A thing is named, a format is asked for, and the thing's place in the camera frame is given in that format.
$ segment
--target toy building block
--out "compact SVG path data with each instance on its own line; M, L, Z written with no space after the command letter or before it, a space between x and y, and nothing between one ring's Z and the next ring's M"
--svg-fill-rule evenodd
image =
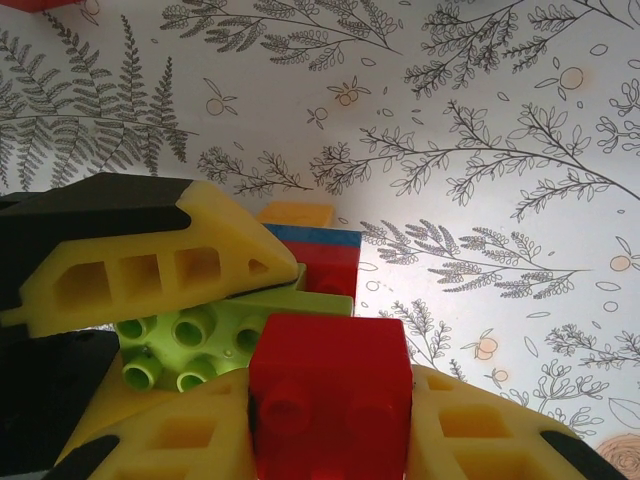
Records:
M118 352L60 453L58 461L99 431L179 395L178 392L159 389L150 392L133 390L122 379L123 366L122 355Z
M332 228L297 227L293 225L264 224L281 242L320 243L360 248L362 233L355 230Z
M307 266L308 292L347 295L356 299L360 247L283 241L296 260Z
M400 320L272 315L249 388L261 480L402 480L412 372Z
M0 0L0 6L4 5L28 13L41 12L74 3L77 3L76 0Z
M299 227L330 227L334 208L331 205L313 203L271 202L262 210L256 220L275 225L296 225Z
M552 418L413 366L407 480L624 480Z
M0 477L53 467L117 351L101 330L0 348Z
M115 325L125 382L140 391L185 391L246 368L272 313L350 316L348 296L305 292L304 265L295 284Z
M0 326L32 337L298 276L293 254L203 181L98 174L0 210L0 231Z
M108 427L46 480L256 480L248 374L236 370Z

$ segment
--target red block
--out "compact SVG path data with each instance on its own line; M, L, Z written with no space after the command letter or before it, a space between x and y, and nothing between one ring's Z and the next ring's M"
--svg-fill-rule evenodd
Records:
M400 320L272 315L249 388L261 480L402 480L413 377Z
M307 266L308 292L348 295L355 301L360 249L283 241L298 263Z
M50 8L76 3L75 0L0 0L0 5L17 8L23 12L41 12Z

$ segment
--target plant illustration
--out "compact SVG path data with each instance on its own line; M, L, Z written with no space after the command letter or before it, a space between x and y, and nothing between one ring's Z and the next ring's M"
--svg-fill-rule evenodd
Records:
M164 9L160 28L183 30L180 38L203 34L206 43L219 45L218 52L242 52L262 38L262 47L275 54L273 63L306 63L309 70L322 71L344 63L349 43L394 51L388 36L399 26L373 0L258 0L249 14L230 8L227 0L182 0ZM326 24L327 17L333 21ZM271 27L290 31L269 33Z
M498 350L498 342L489 337L491 332L493 332L493 328L485 330L482 332L482 335L480 335L480 339L477 342L469 343L460 349L466 350L468 348L473 348L473 358L478 360L490 360L493 358L493 354L496 350Z
M627 28L633 26L615 17L603 0L573 0L581 13L574 13L567 5L551 4L546 9L536 6L526 18L534 32L524 41L513 43L514 34L520 29L521 5L534 2L517 0L485 15L465 20L460 7L453 3L438 4L436 11L427 16L422 30L429 39L421 43L429 56L442 60L430 60L428 65L414 65L406 69L404 81L418 98L431 97L439 88L452 83L452 89L468 87L478 71L486 74L497 70L501 60L511 59L513 73L522 72L535 65L540 56L547 53L550 42L577 24L588 14L603 15Z
M618 111L618 116L637 119L640 122L640 81L634 78L630 82L624 82L620 87L624 99L609 99L609 104ZM598 141L598 146L603 147L602 151L606 154L612 153L618 145L625 152L636 152L640 157L640 123L627 119L622 122L622 126L618 127L613 120L603 115L600 117L600 123L596 125L599 132L606 132L609 138Z
M491 375L485 375L484 377L491 379L493 384L500 390L502 390L502 383L509 380L509 374L505 370L498 370L497 368L491 371Z
M509 393L502 392L500 396L558 420L581 438L595 435L597 432L589 427L599 425L604 420L600 417L592 417L591 407L581 407L571 416L558 406L551 410L557 402L565 400L585 397L602 400L601 393L609 388L606 382L593 381L592 375L571 378L569 376L571 370L571 367L559 365L558 360L553 359L549 364L542 365L543 375L538 379L537 387L532 389L531 394L526 390L519 391L512 388ZM537 408L529 403L533 398L540 400Z
M0 55L8 66L0 71L0 179L4 186L9 187L12 155L25 191L48 152L55 157L52 188L69 183L81 166L96 173L126 170L142 163L156 175L165 144L185 162L187 139L192 133L178 128L171 57L150 94L126 17L122 16L125 58L118 80L99 66L99 50L92 51L88 42L82 43L55 17L45 15L66 47L73 78L58 81L61 70L44 67L45 54L31 55L30 44L0 30Z
M573 356L578 350L588 352L588 357L581 358L581 364L586 367L621 369L625 365L640 366L640 335L622 331L614 337L617 346L605 343L602 348L597 347L598 339L593 335L586 335L578 330L575 324L554 328L547 335L547 344L553 351L562 353L565 357Z
M208 78L204 79L204 82L207 86L213 91L215 95L213 98L207 101L207 113L213 117L217 117L218 115L223 114L224 112L229 112L233 115L238 115L238 112L235 108L229 105L230 102L237 100L238 97L233 97L231 95L222 95L220 88Z
M340 102L343 107L348 107L352 103L358 101L360 94L371 95L371 90L358 86L358 77L354 76L351 85L346 82L341 87L327 87L327 90L336 94L335 99Z
M428 366L439 370L436 360L444 357L445 350L451 348L448 343L451 340L448 335L451 327L442 320L436 323L422 299L412 301L410 308L396 300L391 306L391 313L380 310L378 315L383 318L402 320L406 329L409 330L407 343L411 360L420 363L419 360L423 359ZM459 375L462 375L459 367L457 370Z
M633 267L640 271L640 254L634 254L629 242L624 238L616 236L616 240L622 247L625 254L616 255L611 259L611 262L609 263L611 270L614 272L624 272L625 270L628 270L629 267Z
M560 71L560 60L558 57L553 57L553 67L556 71ZM577 90L584 82L584 72L578 67L565 68L562 73L556 77L549 77L534 88L547 88L552 85L557 85L558 96L562 100L567 100L567 90Z
M255 166L247 171L242 160L232 159L220 147L212 147L200 155L198 169L209 180L221 185L226 185L230 177L237 179L234 193L240 195L271 195L275 187L280 187L285 192L292 188L313 190L300 184L299 173L289 173L281 155L263 152L258 161L265 166L262 172Z
M491 229L477 227L473 229L476 235L460 237L462 243L458 245L445 227L436 227L427 220L419 223L406 225L402 232L385 220L382 220L383 227L361 222L365 227L362 239L378 246L380 258L390 264L410 265L419 261L421 255L440 258L442 266L428 271L441 277L438 283L456 285L446 288L445 292L493 286L502 290L500 296L503 298L540 300L573 290L571 277L583 271L552 269L537 263L535 257L542 251L541 247L519 232L512 232L508 238Z
M360 141L369 145L369 156L352 158L346 143L326 146L321 156L311 162L311 171L317 185L339 195L356 180L368 181L373 166L382 164L383 173L387 173L399 164L404 178L391 183L399 196L420 193L434 170L447 170L454 154L465 154L469 160L464 176L451 177L447 183L451 185L448 195L459 205L466 206L483 179L494 181L507 175L522 175L527 170L558 167L555 170L562 172L563 178L541 178L537 188L521 191L523 200L512 215L518 221L524 219L528 211L540 213L554 198L574 195L578 200L585 197L591 201L596 193L610 187L640 200L639 194L582 163L580 155L589 146L591 137L583 135L579 124L567 135L566 111L556 111L555 107L545 110L531 103L522 108L518 118L520 128L504 136L492 135L486 124L486 109L475 110L452 100L444 114L452 118L450 131L460 138L455 145L440 147L427 140L427 148L420 148L414 143L415 132L402 133L399 127L393 132L385 129L379 133L376 127L362 128L364 136ZM516 144L524 139L534 140L541 148Z

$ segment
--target small orange circle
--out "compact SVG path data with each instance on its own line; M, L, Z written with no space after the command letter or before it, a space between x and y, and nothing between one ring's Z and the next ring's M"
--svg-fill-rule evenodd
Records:
M483 338L478 344L478 349L485 353L493 353L498 349L498 342L493 338Z
M623 272L631 266L631 260L624 255L618 255L611 259L611 270L614 272Z
M495 378L496 381L498 381L498 382L504 382L509 378L509 374L507 372L505 372L504 370L498 370L493 375L493 378Z
M491 357L493 357L493 353L491 352L485 352L484 350L478 350L476 352L476 358L478 360L489 360Z
M567 90L575 90L582 85L584 74L576 67L567 68L560 76L560 85Z

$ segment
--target line drawing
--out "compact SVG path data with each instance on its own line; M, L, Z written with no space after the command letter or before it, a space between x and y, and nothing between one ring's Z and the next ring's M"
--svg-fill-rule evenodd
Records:
M527 347L527 350L529 350L529 353L531 355L538 358L538 348L536 347L536 344L533 343L533 340L531 340L529 337L524 337L524 345L525 347Z
M263 171L257 166L251 167L251 170L245 169L242 160L232 159L222 148L216 146L200 155L198 170L208 180L220 185L226 185L229 177L237 179L233 186L236 195L258 195L262 198L263 195L272 195L275 188L285 192L291 189L313 190L300 183L299 173L289 173L289 167L281 155L264 151L258 157L258 162L264 165Z
M617 292L622 290L622 287L613 282L596 282L596 287L605 292Z
M553 66L556 71L560 71L560 60L553 57ZM534 88L546 88L557 84L558 96L565 102L567 101L566 90L577 90L584 82L584 72L578 67L565 68L557 77L547 78L538 83Z
M358 86L358 77L356 75L353 76L350 85L343 82L342 86L330 86L327 87L327 90L336 94L335 99L338 100L343 107L348 107L352 103L357 102L361 93L371 95L371 90Z
M583 163L580 156L591 143L591 137L584 135L580 124L572 129L566 126L567 111L525 104L518 118L520 128L504 136L491 135L486 123L487 109L476 110L452 100L444 114L452 118L450 131L460 137L456 144L440 147L434 141L426 140L428 148L421 148L414 143L415 132L403 133L400 127L381 132L376 127L361 128L360 141L369 145L369 155L352 155L351 148L343 142L325 146L320 156L311 162L316 185L323 186L333 195L340 195L356 180L369 181L375 165L381 164L383 173L387 173L399 164L403 178L397 178L390 186L396 189L397 196L419 194L433 171L447 171L450 156L461 153L469 156L464 176L450 177L447 183L451 185L448 195L463 207L469 203L482 179L495 181L511 174L522 176L527 170L542 172L548 167L562 172L563 176L559 180L542 177L536 188L521 190L523 199L512 218L522 221L527 212L540 213L551 200L562 200L569 195L577 200L584 197L590 202L597 193L611 187L640 200L639 193ZM518 146L516 142L525 139L537 142L539 149Z
M5 81L0 70L0 184L8 188L12 152L25 191L40 167L51 161L50 155L52 188L70 183L82 167L93 174L124 171L140 163L157 175L163 146L185 163L188 138L197 134L178 126L173 59L167 58L157 86L147 90L133 29L121 16L125 43L118 83L100 65L99 50L92 50L50 13L44 16L65 47L68 65L45 67L46 54L32 54L30 44L0 30L2 69L19 75ZM63 69L68 81L57 79Z
M271 52L276 65L306 63L311 71L322 71L343 64L343 48L348 44L367 44L399 54L389 46L388 36L398 23L373 0L296 1L257 0L248 14L231 13L242 2L227 0L182 0L162 12L161 30L182 30L180 38L204 36L208 44L220 45L218 52L243 52L259 39ZM326 16L337 17L339 28L320 22ZM280 25L298 31L281 35L270 33Z
M218 88L218 86L208 78L204 79L205 83L209 86L211 91L215 94L215 97L207 100L207 113L213 117L217 117L218 115L222 115L224 112L229 112L233 115L238 115L238 112L235 108L228 105L230 102L237 100L238 97L233 97L230 95L222 95L222 92Z
M85 20L96 27L100 26L96 20L96 17L100 13L100 3L98 0L76 0L75 3L80 6L80 14Z
M498 370L497 368L494 368L491 371L491 375L485 375L485 377L490 378L495 386L502 390L502 383L509 379L509 374L505 370Z
M624 272L630 267L633 267L634 269L640 271L640 254L634 255L629 242L627 242L624 238L616 236L616 240L622 247L622 250L625 254L616 255L611 259L611 262L609 263L609 267L611 268L611 270L613 270L614 272Z
M411 91L420 99L431 97L438 89L452 83L451 88L467 88L478 71L486 74L497 70L501 59L511 59L512 73L533 67L540 57L548 53L551 41L580 23L589 14L598 14L627 29L634 26L614 16L602 0L572 0L570 5L579 5L578 12L567 4L549 5L546 9L536 6L533 11L521 8L532 2L516 0L509 5L476 18L461 17L460 6L452 3L438 4L436 11L427 16L422 31L428 39L421 43L422 50L430 57L428 65L414 65L405 71L404 81L411 84ZM534 33L530 38L514 42L514 34L527 19Z
M585 401L587 398L602 400L601 393L609 388L609 383L594 381L592 375L572 378L569 376L572 367L560 365L557 359L543 364L541 370L543 374L533 384L533 388L530 389L531 394L527 390L519 391L512 388L508 393L501 392L500 396L563 423L580 438L595 435L597 432L590 427L600 425L604 420L600 417L593 417L591 407L580 407L573 415L569 416L566 409L557 406L557 402L577 398L584 398ZM530 404L534 398L539 400L537 408Z
M405 307L400 301L396 300L391 306L391 313L386 310L380 310L378 315L382 318L402 320L409 330L406 338L411 360L415 363L420 363L418 359L422 358L429 367L440 371L436 361L445 356L445 350L451 348L448 343L451 340L448 335L451 332L451 327L442 320L436 323L431 316L429 308L421 298L413 300L410 307Z
M473 358L478 360L490 360L493 358L493 354L498 350L498 342L489 337L489 334L493 331L493 328L489 328L482 332L480 339L477 342L472 342L464 347L460 347L460 350L466 350L473 348Z
M598 146L603 147L604 153L610 154L620 145L625 152L635 151L640 157L640 81L634 78L630 82L623 82L620 91L624 99L611 98L609 104L617 110L620 118L631 115L638 120L638 123L626 119L619 127L608 116L602 115L596 129L599 132L606 132L609 138L599 140Z
M309 119L307 120L307 123L311 123L313 121L316 122L316 126L320 129L320 130L324 130L324 125L322 125L322 122L325 121L328 117L329 117L329 112L327 112L327 110L325 108L319 107L316 108L315 110L311 110L309 108L307 108L307 112L309 112Z
M458 245L448 229L436 227L424 219L419 221L420 225L405 225L404 232L386 220L381 220L383 227L360 223L365 228L363 241L377 246L380 259L386 263L406 266L418 262L420 256L440 258L441 268L427 271L441 277L439 284L457 285L445 288L444 292L466 292L493 286L502 290L502 298L541 300L573 290L571 277L585 271L552 269L537 263L535 257L541 247L515 231L507 238L489 228L476 227L473 232L477 235L460 237L462 243Z
M605 45L604 43L598 43L597 45L594 45L591 50L589 50L589 53L594 57L601 57L608 51L609 47L607 45Z
M602 305L602 309L607 313L614 313L618 310L618 302L608 301Z
M545 338L553 351L565 357L572 357L578 350L586 350L589 356L581 358L580 366L615 368L620 370L625 365L640 366L640 335L623 330L616 335L617 346L605 343L598 348L598 339L593 335L586 335L577 325L569 323L560 328L554 328Z
M640 430L640 403L622 398L610 398L609 409L625 427Z

